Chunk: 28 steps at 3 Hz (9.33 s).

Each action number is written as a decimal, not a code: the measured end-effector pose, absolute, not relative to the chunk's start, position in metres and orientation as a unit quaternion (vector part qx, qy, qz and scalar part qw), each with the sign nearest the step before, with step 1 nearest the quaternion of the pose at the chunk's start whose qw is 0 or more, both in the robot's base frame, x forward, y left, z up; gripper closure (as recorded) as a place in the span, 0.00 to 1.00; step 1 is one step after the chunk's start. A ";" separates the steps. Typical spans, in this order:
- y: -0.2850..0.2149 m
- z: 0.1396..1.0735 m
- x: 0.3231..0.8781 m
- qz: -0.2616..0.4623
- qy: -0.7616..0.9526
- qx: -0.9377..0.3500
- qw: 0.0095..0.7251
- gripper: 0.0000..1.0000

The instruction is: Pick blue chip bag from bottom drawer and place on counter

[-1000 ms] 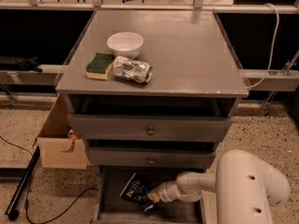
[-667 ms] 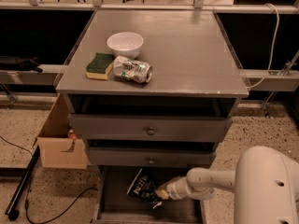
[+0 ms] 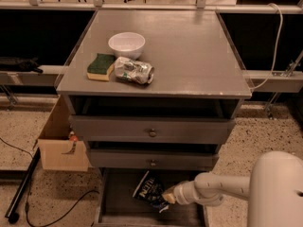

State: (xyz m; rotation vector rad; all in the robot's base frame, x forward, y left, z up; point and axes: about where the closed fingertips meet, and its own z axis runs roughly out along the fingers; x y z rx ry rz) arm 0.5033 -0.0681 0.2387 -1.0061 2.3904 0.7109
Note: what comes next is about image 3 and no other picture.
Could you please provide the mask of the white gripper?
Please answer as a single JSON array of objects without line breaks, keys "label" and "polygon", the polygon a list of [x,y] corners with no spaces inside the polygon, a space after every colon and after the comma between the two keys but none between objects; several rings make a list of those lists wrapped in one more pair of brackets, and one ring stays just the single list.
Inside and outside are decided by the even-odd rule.
[{"label": "white gripper", "polygon": [[178,202],[181,205],[187,205],[196,202],[199,199],[193,181],[185,181],[172,186],[162,193],[162,197],[170,204]]}]

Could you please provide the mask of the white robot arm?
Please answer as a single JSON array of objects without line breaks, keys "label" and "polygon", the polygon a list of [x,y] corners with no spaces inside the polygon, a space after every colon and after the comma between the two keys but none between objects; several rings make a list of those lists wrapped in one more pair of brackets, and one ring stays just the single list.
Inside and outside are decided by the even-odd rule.
[{"label": "white robot arm", "polygon": [[200,173],[163,193],[165,201],[218,206],[228,195],[248,202],[247,227],[303,227],[303,160],[286,152],[262,154],[248,177]]}]

